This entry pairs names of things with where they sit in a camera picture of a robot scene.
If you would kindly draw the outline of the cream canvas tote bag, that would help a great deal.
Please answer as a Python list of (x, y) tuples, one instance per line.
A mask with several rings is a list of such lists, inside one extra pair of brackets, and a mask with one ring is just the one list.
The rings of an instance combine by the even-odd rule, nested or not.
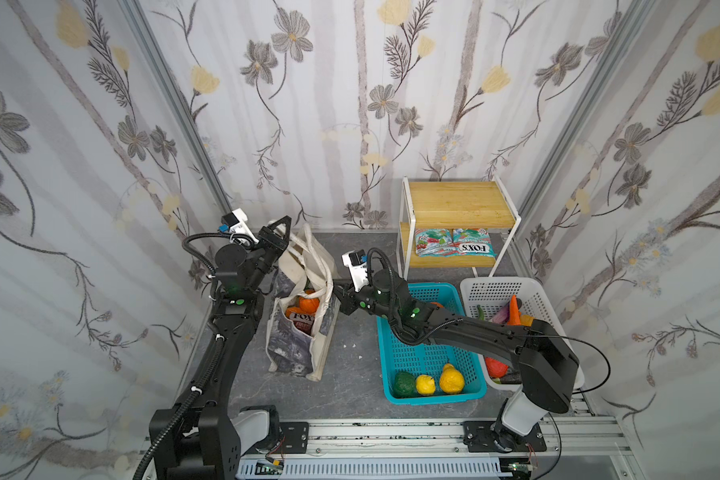
[(334, 258), (309, 224), (289, 236), (274, 277), (274, 303), (266, 325), (270, 370), (321, 380), (338, 317)]

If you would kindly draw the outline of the orange tangerine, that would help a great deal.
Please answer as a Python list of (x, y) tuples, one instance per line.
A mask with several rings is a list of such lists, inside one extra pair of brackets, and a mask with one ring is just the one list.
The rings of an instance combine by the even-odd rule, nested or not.
[(314, 316), (320, 307), (320, 299), (317, 297), (306, 298), (300, 296), (298, 299), (298, 307), (303, 314)]

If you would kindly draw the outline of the orange candy bag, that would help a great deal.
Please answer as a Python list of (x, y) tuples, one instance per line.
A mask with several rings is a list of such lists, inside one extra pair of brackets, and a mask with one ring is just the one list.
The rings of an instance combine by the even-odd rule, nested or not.
[(286, 318), (293, 323), (297, 330), (306, 335), (312, 333), (315, 316), (303, 314), (298, 307), (288, 307), (286, 309)]

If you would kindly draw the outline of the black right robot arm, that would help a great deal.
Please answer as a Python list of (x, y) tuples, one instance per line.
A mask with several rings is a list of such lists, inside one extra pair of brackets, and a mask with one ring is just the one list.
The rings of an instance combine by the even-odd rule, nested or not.
[(579, 359), (544, 321), (510, 326), (466, 317), (415, 299), (400, 279), (388, 286), (360, 288), (350, 280), (336, 280), (333, 295), (342, 313), (361, 309), (383, 318), (406, 345), (453, 346), (511, 366), (520, 375), (521, 387), (503, 407), (499, 422), (518, 436), (529, 434), (549, 413), (569, 411)]

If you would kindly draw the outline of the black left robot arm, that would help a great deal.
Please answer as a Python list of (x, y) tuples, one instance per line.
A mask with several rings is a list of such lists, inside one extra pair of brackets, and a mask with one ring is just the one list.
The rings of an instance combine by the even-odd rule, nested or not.
[(231, 419), (228, 402), (242, 357), (263, 317), (260, 285), (286, 251), (291, 219), (284, 216), (257, 234), (240, 232), (238, 213), (223, 216), (216, 232), (187, 236), (183, 249), (200, 261), (211, 280), (206, 320), (213, 334), (187, 388), (149, 423), (150, 446), (134, 478), (154, 470), (160, 479), (233, 479), (243, 455), (277, 437), (273, 407), (249, 408)]

